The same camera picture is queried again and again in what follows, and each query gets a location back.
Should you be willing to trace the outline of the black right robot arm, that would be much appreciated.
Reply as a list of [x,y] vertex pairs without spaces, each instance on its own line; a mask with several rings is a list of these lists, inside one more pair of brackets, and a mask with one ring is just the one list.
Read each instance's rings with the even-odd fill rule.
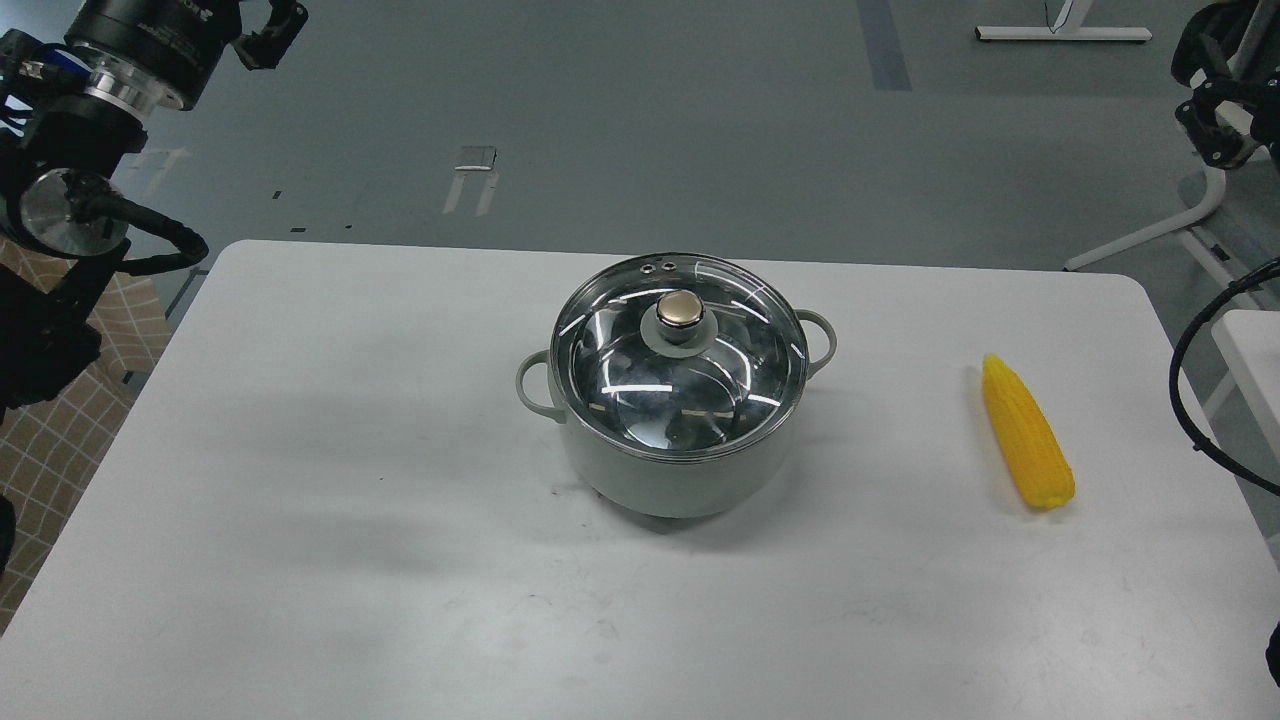
[[1277,3],[1213,1],[1184,27],[1170,65],[1192,91],[1175,110],[1207,167],[1228,170],[1265,147],[1277,163]]

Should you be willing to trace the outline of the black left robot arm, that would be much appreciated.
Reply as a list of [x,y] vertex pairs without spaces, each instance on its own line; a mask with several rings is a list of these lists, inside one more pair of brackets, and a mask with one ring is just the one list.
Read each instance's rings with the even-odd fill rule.
[[3,35],[3,234],[70,263],[49,291],[3,270],[4,409],[54,400],[100,357],[90,314],[115,274],[209,255],[201,234],[124,197],[111,178],[143,150],[155,109],[195,106],[227,49],[251,70],[278,67],[308,9],[270,8],[247,33],[237,1],[87,1],[59,44]]

